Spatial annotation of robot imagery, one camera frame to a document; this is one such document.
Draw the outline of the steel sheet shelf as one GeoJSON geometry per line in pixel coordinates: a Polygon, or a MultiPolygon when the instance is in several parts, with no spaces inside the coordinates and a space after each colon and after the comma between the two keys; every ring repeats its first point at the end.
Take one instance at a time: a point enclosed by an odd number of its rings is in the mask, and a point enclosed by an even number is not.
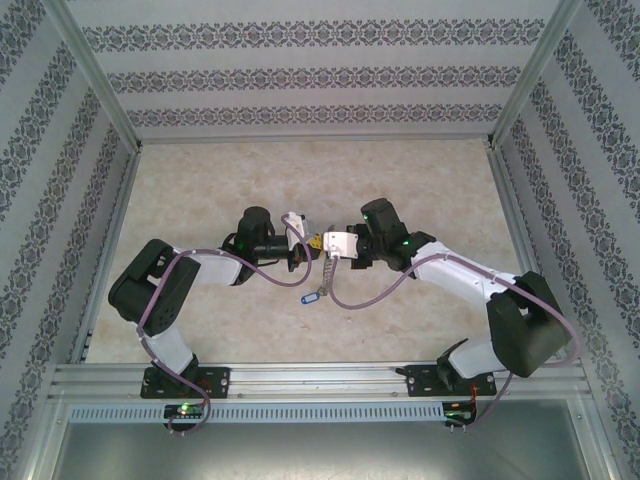
{"type": "Polygon", "coordinates": [[[71,426],[54,480],[590,480],[553,422],[450,432],[433,423],[71,426]]]}

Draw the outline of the aluminium table end rail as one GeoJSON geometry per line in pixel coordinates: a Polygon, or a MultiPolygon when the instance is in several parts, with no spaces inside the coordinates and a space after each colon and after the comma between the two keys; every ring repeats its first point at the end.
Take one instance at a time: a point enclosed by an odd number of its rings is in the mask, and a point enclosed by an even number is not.
{"type": "Polygon", "coordinates": [[[244,144],[244,143],[308,143],[308,142],[375,142],[375,141],[458,141],[480,139],[488,142],[490,134],[320,134],[320,135],[254,135],[213,137],[166,137],[140,140],[140,146],[186,144],[244,144]]]}

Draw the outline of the aluminium table side rail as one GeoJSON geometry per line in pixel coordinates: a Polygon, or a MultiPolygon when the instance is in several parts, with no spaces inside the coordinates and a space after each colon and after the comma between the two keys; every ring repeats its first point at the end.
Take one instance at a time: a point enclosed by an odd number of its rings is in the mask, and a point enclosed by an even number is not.
{"type": "Polygon", "coordinates": [[[138,170],[141,151],[142,147],[139,147],[137,151],[130,155],[117,185],[114,204],[102,238],[100,257],[93,272],[90,288],[81,310],[82,316],[72,338],[71,347],[65,360],[66,363],[82,363],[87,344],[91,342],[88,338],[92,335],[102,299],[108,286],[109,273],[138,170]]]}
{"type": "Polygon", "coordinates": [[[534,271],[548,280],[534,254],[525,217],[501,152],[488,141],[485,150],[519,267],[522,272],[534,271]]]}

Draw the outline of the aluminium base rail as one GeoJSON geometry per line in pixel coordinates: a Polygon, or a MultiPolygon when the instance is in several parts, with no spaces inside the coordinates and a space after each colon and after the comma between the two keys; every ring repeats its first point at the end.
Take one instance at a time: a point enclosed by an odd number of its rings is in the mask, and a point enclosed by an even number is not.
{"type": "MultiPolygon", "coordinates": [[[[408,397],[399,362],[231,364],[229,401],[373,401],[408,397]]],[[[144,364],[63,364],[55,368],[47,398],[63,401],[138,401],[144,364]]],[[[591,387],[580,363],[542,368],[515,377],[506,400],[588,397],[591,387]]]]}

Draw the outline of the aluminium frame post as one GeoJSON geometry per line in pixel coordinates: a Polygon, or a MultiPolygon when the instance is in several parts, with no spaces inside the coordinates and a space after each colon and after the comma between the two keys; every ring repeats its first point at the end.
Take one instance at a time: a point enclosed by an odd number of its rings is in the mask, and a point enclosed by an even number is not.
{"type": "Polygon", "coordinates": [[[139,153],[141,140],[135,133],[124,108],[98,62],[82,29],[73,17],[66,0],[41,0],[47,15],[69,48],[85,79],[98,97],[127,147],[139,153]]]}
{"type": "Polygon", "coordinates": [[[524,108],[530,92],[542,75],[582,3],[583,0],[559,0],[513,91],[501,110],[495,127],[487,137],[487,147],[495,149],[504,142],[511,125],[524,108]]]}

